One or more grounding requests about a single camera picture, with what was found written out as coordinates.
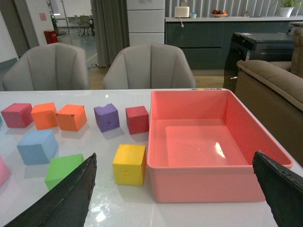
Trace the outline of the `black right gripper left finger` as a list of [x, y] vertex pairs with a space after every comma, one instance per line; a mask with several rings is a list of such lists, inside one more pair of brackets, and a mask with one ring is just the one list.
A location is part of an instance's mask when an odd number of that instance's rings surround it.
[[95, 186], [97, 155], [93, 153], [7, 227], [82, 227]]

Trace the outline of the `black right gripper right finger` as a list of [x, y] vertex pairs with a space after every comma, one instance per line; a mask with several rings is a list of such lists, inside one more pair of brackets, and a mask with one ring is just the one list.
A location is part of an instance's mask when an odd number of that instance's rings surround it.
[[303, 225], [303, 178], [261, 151], [252, 160], [254, 174], [279, 227]]

